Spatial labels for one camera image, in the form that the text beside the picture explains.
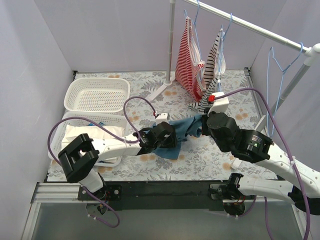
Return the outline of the silver clothes rack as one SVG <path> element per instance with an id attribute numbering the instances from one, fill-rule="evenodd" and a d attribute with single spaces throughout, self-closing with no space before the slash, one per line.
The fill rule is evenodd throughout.
<path id="1" fill-rule="evenodd" d="M 189 4 L 192 4 L 194 6 L 197 6 L 196 0 L 188 0 Z M 174 20 L 175 20 L 175 6 L 176 1 L 170 0 L 170 7 L 169 7 L 169 45 L 168 45 L 168 64 L 167 64 L 167 70 L 166 70 L 166 79 L 164 80 L 163 84 L 154 92 L 149 94 L 147 96 L 147 100 L 153 101 L 157 96 L 159 96 L 163 91 L 165 91 L 169 86 L 172 85 L 173 81 L 175 80 L 175 77 L 171 74 L 171 63 L 172 63 L 172 49 L 173 49 L 173 36 L 174 36 Z M 230 13 L 226 13 L 218 8 L 215 8 L 213 6 L 210 6 L 206 3 L 199 2 L 199 8 L 203 9 L 209 13 L 215 14 L 221 18 L 224 18 L 226 20 L 230 20 Z M 286 47 L 292 48 L 294 50 L 300 51 L 301 44 L 294 42 L 288 38 L 285 38 L 281 35 L 278 35 L 274 32 L 271 32 L 267 29 L 264 29 L 260 26 L 257 26 L 253 23 L 250 23 L 246 20 L 243 20 L 239 17 L 232 16 L 232 23 L 239 25 L 241 27 L 244 27 L 252 32 L 255 32 L 267 39 L 270 39 L 274 42 L 277 42 L 279 44 L 282 44 Z M 286 98 L 289 96 L 289 94 L 292 92 L 294 87 L 299 83 L 299 81 L 302 79 L 302 77 L 306 74 L 306 72 L 309 70 L 309 68 L 320 58 L 320 44 L 317 43 L 312 47 L 306 47 L 304 46 L 302 49 L 302 53 L 306 56 L 306 59 L 304 60 L 302 66 L 298 70 L 298 72 L 295 74 L 295 76 L 292 78 L 288 86 L 281 92 L 280 95 L 280 102 L 279 107 L 284 103 Z"/>

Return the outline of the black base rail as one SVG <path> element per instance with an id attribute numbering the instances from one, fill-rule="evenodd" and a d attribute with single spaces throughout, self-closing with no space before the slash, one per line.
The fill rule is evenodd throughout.
<path id="1" fill-rule="evenodd" d="M 116 211 L 204 209 L 242 215 L 253 196 L 231 199 L 227 180 L 108 181 L 105 200 Z"/>

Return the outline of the white cloths in basket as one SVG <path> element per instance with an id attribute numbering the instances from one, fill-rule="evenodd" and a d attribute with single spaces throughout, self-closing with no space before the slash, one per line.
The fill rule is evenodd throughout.
<path id="1" fill-rule="evenodd" d="M 101 122 L 99 123 L 104 129 L 108 130 L 109 132 L 117 135 L 118 137 L 123 137 L 125 128 L 120 126 L 108 126 L 104 125 Z M 67 125 L 65 129 L 65 134 L 61 141 L 61 150 L 64 149 L 69 143 L 71 143 L 78 135 L 80 134 L 88 134 L 88 136 L 92 139 L 111 139 L 113 138 L 110 134 L 105 132 L 104 130 L 100 129 L 95 125 L 88 125 L 88 126 L 72 126 Z M 120 164 L 121 157 L 114 157 L 108 158 L 104 160 L 99 160 L 96 163 L 96 166 L 100 167 L 115 167 Z"/>

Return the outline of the blue tank top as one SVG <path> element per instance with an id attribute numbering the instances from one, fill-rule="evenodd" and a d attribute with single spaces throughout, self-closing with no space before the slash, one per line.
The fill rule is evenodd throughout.
<path id="1" fill-rule="evenodd" d="M 199 138 L 202 135 L 202 115 L 170 121 L 169 124 L 175 128 L 177 144 L 172 148 L 156 148 L 152 151 L 141 149 L 138 155 L 154 153 L 164 159 L 176 160 L 179 157 L 182 143 L 188 140 L 188 136 Z"/>

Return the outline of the red striped tank top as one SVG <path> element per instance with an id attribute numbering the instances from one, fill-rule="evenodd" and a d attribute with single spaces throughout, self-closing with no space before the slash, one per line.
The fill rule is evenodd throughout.
<path id="1" fill-rule="evenodd" d="M 180 40 L 178 57 L 175 68 L 175 79 L 183 88 L 199 102 L 203 96 L 205 84 L 199 74 L 205 67 L 205 61 L 201 59 L 198 46 L 194 40 L 193 21 L 185 18 L 185 27 Z"/>

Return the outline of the blue hanger with red top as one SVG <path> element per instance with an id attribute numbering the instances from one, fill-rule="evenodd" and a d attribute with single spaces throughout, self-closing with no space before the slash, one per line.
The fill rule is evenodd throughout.
<path id="1" fill-rule="evenodd" d="M 200 10 L 200 1 L 197 0 L 196 2 L 197 2 L 197 11 L 195 14 L 195 18 L 190 19 L 192 23 L 191 25 L 191 56 L 193 61 L 198 64 L 202 60 L 201 59 L 202 55 L 201 55 L 199 39 L 197 34 L 197 19 L 198 19 L 198 14 Z"/>

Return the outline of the light blue wire hanger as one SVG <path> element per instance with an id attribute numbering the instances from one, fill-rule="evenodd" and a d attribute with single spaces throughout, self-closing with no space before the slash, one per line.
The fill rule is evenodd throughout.
<path id="1" fill-rule="evenodd" d="M 282 93 L 283 83 L 286 76 L 288 69 L 299 59 L 300 55 L 303 51 L 303 43 L 300 43 L 300 50 L 298 55 L 293 59 L 292 62 L 285 65 L 284 67 L 281 66 L 280 62 L 276 58 L 275 48 L 272 46 L 268 51 L 267 56 L 267 69 L 266 69 L 266 101 L 269 103 L 270 100 L 270 93 L 277 93 L 277 98 L 274 101 L 272 107 L 272 114 L 266 114 L 266 133 L 268 137 L 272 137 L 275 133 L 275 125 L 271 120 L 271 116 L 273 118 L 276 117 L 276 112 L 280 105 L 280 97 Z M 276 78 L 275 80 L 270 80 L 270 77 L 273 77 L 274 74 L 270 73 L 270 70 L 276 70 Z"/>

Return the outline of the floral table cloth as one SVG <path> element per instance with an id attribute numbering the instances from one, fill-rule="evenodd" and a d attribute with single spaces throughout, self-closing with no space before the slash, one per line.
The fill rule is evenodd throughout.
<path id="1" fill-rule="evenodd" d="M 222 76 L 221 85 L 225 93 L 236 89 L 251 87 L 247 79 L 247 71 L 226 70 Z M 116 72 L 116 73 L 78 73 L 79 78 L 122 78 L 130 84 L 130 96 L 146 98 L 162 85 L 166 71 Z M 158 95 L 152 105 L 160 112 L 169 113 L 170 120 L 177 121 L 194 116 L 196 113 L 188 108 L 193 98 L 176 81 L 161 95 Z M 129 101 L 126 108 L 130 121 L 141 129 L 154 123 L 150 106 L 143 100 Z M 255 98 L 250 91 L 237 93 L 229 97 L 226 114 L 236 120 L 242 129 L 254 129 L 260 120 Z M 235 158 L 230 153 L 220 152 L 213 139 L 208 136 L 196 138 L 188 136 L 182 143 L 177 159 L 165 159 L 154 153 L 140 156 L 125 156 L 115 167 L 95 167 L 105 180 L 112 181 L 165 181 L 165 180 L 227 180 L 232 172 L 254 178 L 275 179 L 273 172 L 242 162 L 234 171 L 231 164 Z M 47 173 L 48 182 L 65 182 L 62 168 L 52 161 Z"/>

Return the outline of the lower white plastic basket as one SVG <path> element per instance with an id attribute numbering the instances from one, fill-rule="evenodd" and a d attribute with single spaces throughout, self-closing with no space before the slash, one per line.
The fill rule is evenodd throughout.
<path id="1" fill-rule="evenodd" d="M 62 117 L 63 119 L 70 118 L 70 120 L 60 123 L 57 129 L 54 131 L 52 141 L 50 143 L 51 152 L 48 156 L 58 157 L 59 152 L 63 149 L 62 141 L 66 134 L 68 126 L 73 127 L 95 127 L 91 122 L 83 120 L 82 118 L 89 119 L 102 126 L 112 126 L 122 128 L 122 136 L 125 136 L 129 132 L 129 123 L 122 115 L 102 113 L 102 112 L 88 112 L 88 111 L 68 111 Z"/>

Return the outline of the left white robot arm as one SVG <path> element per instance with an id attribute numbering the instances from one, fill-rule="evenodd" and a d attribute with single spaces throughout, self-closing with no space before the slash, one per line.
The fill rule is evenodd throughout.
<path id="1" fill-rule="evenodd" d="M 58 159 L 68 183 L 79 183 L 95 200 L 106 196 L 106 184 L 94 170 L 96 162 L 123 156 L 149 154 L 159 148 L 177 146 L 175 128 L 167 122 L 144 128 L 124 137 L 97 139 L 87 133 L 80 134 L 59 154 Z"/>

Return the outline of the white plastic basket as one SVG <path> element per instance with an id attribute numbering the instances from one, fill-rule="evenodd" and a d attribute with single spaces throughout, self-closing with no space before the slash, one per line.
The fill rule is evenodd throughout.
<path id="1" fill-rule="evenodd" d="M 52 141 L 50 143 L 51 152 L 48 156 L 58 157 L 59 152 L 63 149 L 62 141 L 66 134 L 68 126 L 73 127 L 95 127 L 91 122 L 83 120 L 82 118 L 89 119 L 102 126 L 112 126 L 122 128 L 122 136 L 125 136 L 129 132 L 129 123 L 122 115 L 102 113 L 102 112 L 88 112 L 88 111 L 68 111 L 62 117 L 63 119 L 70 118 L 70 120 L 60 123 L 57 129 L 54 131 Z"/>
<path id="2" fill-rule="evenodd" d="M 74 80 L 64 97 L 68 111 L 123 114 L 130 84 L 122 78 L 82 77 Z"/>

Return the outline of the upper white plastic basket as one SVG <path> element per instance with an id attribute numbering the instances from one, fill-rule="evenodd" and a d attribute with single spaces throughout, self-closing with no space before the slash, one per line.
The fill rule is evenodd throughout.
<path id="1" fill-rule="evenodd" d="M 82 77 L 74 80 L 64 97 L 68 111 L 123 114 L 130 84 L 122 78 Z"/>

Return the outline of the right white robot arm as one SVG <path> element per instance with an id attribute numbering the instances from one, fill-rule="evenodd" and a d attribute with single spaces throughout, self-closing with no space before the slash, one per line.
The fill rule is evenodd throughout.
<path id="1" fill-rule="evenodd" d="M 202 115 L 202 134 L 211 136 L 219 150 L 244 162 L 274 172 L 279 179 L 260 179 L 232 173 L 226 184 L 211 191 L 216 197 L 235 200 L 263 196 L 282 200 L 311 215 L 320 214 L 320 173 L 289 158 L 269 137 L 252 129 L 241 129 L 225 113 Z M 308 206 L 303 196 L 306 195 Z"/>

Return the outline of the black striped tank top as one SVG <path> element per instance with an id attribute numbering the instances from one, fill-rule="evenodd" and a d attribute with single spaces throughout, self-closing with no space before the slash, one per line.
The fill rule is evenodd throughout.
<path id="1" fill-rule="evenodd" d="M 207 61 L 205 64 L 204 72 L 202 74 L 202 79 L 205 84 L 205 91 L 199 102 L 194 102 L 189 104 L 188 107 L 194 111 L 203 114 L 205 109 L 209 108 L 208 97 L 212 93 L 217 93 L 217 80 L 215 78 L 215 66 L 216 66 L 216 55 L 218 50 L 218 41 L 220 37 L 220 30 L 214 40 L 214 43 L 209 51 Z"/>

